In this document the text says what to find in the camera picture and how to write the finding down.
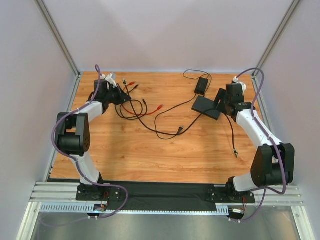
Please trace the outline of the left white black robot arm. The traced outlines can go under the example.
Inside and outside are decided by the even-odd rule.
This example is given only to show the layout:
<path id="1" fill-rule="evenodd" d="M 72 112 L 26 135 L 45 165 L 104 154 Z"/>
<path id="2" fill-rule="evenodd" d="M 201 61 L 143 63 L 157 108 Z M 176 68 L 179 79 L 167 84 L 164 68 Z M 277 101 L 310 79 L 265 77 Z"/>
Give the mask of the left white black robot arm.
<path id="1" fill-rule="evenodd" d="M 78 174 L 81 197 L 100 198 L 107 193 L 101 173 L 90 156 L 90 122 L 103 115 L 109 105 L 118 106 L 131 98 L 124 93 L 112 77 L 94 81 L 94 92 L 84 106 L 57 115 L 51 140 L 61 155 L 70 158 Z"/>

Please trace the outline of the black network switch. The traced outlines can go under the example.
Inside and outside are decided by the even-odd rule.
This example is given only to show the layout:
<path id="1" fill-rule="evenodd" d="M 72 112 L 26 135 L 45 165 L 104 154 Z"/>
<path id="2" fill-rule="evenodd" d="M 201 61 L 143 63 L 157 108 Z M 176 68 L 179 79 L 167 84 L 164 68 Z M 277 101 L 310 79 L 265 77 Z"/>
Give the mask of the black network switch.
<path id="1" fill-rule="evenodd" d="M 217 110 L 218 103 L 219 102 L 210 100 L 204 96 L 198 96 L 191 109 L 201 115 L 217 121 L 221 115 L 221 113 Z"/>

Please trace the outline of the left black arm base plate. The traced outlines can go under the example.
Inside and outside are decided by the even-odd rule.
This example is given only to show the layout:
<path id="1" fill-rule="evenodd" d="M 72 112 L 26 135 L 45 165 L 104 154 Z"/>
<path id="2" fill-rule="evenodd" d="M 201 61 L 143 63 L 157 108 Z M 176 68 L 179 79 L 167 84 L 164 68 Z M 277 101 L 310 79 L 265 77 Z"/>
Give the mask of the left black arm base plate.
<path id="1" fill-rule="evenodd" d="M 121 196 L 121 189 L 118 187 L 102 187 L 96 185 L 80 184 L 77 187 L 75 199 L 77 201 L 111 201 L 118 202 Z"/>

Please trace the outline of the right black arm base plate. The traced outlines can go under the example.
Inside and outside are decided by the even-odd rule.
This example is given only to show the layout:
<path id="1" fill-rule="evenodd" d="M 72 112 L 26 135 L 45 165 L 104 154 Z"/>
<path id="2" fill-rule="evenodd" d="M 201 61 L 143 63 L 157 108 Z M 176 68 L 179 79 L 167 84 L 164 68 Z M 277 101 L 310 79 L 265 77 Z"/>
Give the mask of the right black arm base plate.
<path id="1" fill-rule="evenodd" d="M 238 192 L 233 186 L 209 185 L 207 192 L 208 200 L 213 203 L 253 204 L 256 202 L 251 191 Z"/>

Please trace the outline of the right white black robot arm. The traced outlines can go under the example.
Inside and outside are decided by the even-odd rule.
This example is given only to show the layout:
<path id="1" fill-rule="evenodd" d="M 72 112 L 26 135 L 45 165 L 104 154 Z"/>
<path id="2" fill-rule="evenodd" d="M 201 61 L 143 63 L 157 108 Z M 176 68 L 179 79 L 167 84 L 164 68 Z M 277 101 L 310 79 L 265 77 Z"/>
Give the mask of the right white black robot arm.
<path id="1" fill-rule="evenodd" d="M 250 172 L 232 178 L 237 192 L 268 189 L 284 195 L 294 177 L 295 148 L 283 143 L 263 123 L 254 104 L 244 100 L 244 84 L 231 83 L 222 91 L 218 110 L 247 134 L 256 153 Z"/>

